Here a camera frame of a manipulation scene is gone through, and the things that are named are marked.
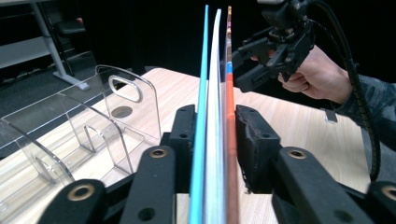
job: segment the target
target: acrylic book holder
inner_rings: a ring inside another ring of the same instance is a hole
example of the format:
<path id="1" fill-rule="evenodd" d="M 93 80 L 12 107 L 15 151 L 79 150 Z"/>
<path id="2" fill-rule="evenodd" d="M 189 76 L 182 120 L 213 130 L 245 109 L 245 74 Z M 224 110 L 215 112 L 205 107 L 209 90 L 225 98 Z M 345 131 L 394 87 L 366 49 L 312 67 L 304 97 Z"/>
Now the acrylic book holder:
<path id="1" fill-rule="evenodd" d="M 0 150 L 17 149 L 0 161 L 0 223 L 77 179 L 109 186 L 131 175 L 140 154 L 160 143 L 149 81 L 98 65 L 83 82 L 87 90 L 77 84 L 0 119 Z"/>

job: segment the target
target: person's arm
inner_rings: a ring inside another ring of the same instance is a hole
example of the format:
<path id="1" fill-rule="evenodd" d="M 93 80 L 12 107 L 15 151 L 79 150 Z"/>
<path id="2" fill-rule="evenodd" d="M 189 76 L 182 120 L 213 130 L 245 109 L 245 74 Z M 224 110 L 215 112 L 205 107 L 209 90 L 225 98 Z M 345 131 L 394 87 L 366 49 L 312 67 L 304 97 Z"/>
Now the person's arm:
<path id="1" fill-rule="evenodd" d="M 396 85 L 372 77 L 360 76 L 360 79 L 380 141 L 396 150 Z M 311 50 L 288 82 L 282 76 L 278 80 L 286 90 L 302 92 L 314 99 L 331 100 L 337 113 L 350 117 L 364 128 L 358 103 L 351 93 L 347 71 L 318 47 Z"/>

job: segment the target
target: cable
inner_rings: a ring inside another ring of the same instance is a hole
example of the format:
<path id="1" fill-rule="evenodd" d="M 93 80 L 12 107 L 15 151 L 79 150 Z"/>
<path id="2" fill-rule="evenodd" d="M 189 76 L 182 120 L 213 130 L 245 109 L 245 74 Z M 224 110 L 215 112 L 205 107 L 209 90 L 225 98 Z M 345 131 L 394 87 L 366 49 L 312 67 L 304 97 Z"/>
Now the cable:
<path id="1" fill-rule="evenodd" d="M 332 9 L 322 0 L 312 0 L 311 4 L 314 4 L 321 8 L 326 15 L 328 16 L 329 20 L 332 23 L 332 26 L 337 33 L 337 36 L 340 40 L 342 50 L 344 51 L 344 55 L 342 55 L 344 60 L 344 65 L 346 67 L 346 71 L 349 76 L 350 84 L 352 86 L 352 92 L 357 100 L 359 105 L 359 110 L 361 112 L 361 117 L 364 122 L 364 125 L 367 129 L 367 133 L 370 136 L 370 142 L 372 147 L 372 167 L 370 171 L 370 179 L 371 181 L 376 181 L 379 175 L 379 170 L 381 166 L 381 150 L 378 135 L 375 131 L 374 122 L 372 118 L 372 113 L 370 108 L 367 105 L 367 101 L 364 97 L 364 94 L 361 89 L 361 81 L 359 79 L 359 74 L 356 70 L 356 64 L 354 64 L 352 59 L 352 54 L 350 52 L 349 45 L 347 43 L 347 38 L 341 28 L 340 23 L 338 22 L 337 18 L 335 17 Z"/>

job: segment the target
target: wooden table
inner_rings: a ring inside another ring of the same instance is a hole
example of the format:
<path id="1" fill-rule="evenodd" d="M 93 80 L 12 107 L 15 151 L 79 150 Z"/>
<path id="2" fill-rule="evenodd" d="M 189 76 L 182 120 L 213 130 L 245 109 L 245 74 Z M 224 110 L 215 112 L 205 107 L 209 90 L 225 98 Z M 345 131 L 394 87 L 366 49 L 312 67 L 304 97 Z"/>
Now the wooden table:
<path id="1" fill-rule="evenodd" d="M 161 68 L 143 77 L 156 88 L 162 133 L 170 132 L 177 109 L 197 103 L 199 78 Z M 337 115 L 338 122 L 332 123 L 326 121 L 322 110 L 238 89 L 234 89 L 234 99 L 238 105 L 258 110 L 281 137 L 283 147 L 311 151 L 336 181 L 366 191 L 370 178 L 361 129 L 349 118 Z M 82 167 L 80 172 L 91 172 L 89 167 Z M 246 194 L 241 176 L 238 187 L 241 223 L 277 223 L 271 195 Z M 36 222 L 53 196 L 41 199 L 16 222 Z M 188 195 L 177 195 L 177 223 L 187 223 L 188 204 Z"/>

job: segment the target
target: camouflage sleeve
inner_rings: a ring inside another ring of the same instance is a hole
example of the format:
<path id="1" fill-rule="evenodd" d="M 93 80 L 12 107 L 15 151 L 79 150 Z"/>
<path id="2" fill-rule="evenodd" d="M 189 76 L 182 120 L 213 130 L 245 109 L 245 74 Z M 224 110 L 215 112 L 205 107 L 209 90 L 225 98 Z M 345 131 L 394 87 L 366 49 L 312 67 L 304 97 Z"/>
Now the camouflage sleeve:
<path id="1" fill-rule="evenodd" d="M 360 79 L 364 96 L 373 115 L 379 140 L 396 151 L 396 84 L 365 76 L 360 76 Z M 361 112 L 353 94 L 343 105 L 335 108 L 335 111 L 350 117 L 364 128 Z"/>

